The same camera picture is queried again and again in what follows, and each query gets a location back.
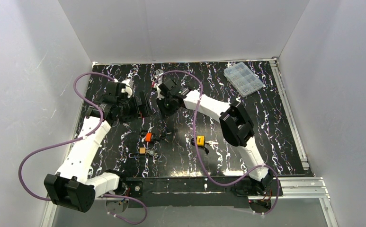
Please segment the yellow padlock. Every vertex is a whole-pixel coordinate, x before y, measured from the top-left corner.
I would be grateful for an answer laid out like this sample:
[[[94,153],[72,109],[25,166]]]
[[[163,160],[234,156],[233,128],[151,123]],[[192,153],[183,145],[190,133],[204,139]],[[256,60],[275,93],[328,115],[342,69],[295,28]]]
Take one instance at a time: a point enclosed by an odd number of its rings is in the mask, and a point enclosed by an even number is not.
[[[190,141],[192,146],[197,144],[199,149],[202,149],[207,155],[209,154],[209,149],[206,147],[205,144],[205,136],[197,136],[196,138],[192,138]]]

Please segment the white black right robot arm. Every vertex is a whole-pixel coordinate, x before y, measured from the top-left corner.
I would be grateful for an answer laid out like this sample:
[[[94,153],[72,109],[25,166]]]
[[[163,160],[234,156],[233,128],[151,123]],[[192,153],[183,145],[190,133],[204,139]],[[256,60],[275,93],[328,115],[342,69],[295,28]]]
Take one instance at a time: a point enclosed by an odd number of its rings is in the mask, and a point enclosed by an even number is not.
[[[235,100],[222,102],[200,94],[199,91],[182,87],[171,79],[154,84],[156,103],[163,118],[175,114],[180,108],[197,111],[217,121],[224,140],[241,155],[253,186],[265,190],[273,180],[271,170],[264,166],[255,142],[254,123],[244,105]]]

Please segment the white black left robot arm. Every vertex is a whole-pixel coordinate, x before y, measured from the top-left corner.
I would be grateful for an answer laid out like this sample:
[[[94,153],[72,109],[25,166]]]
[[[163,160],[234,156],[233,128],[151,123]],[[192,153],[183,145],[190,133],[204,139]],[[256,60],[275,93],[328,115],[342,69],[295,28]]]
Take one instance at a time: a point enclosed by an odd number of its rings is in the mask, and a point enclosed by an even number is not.
[[[88,172],[103,139],[114,123],[126,123],[150,116],[145,92],[134,92],[134,82],[108,82],[105,93],[89,107],[77,141],[55,174],[48,174],[44,186],[53,204],[87,212],[94,200],[121,189],[120,175],[113,170],[88,179]]]

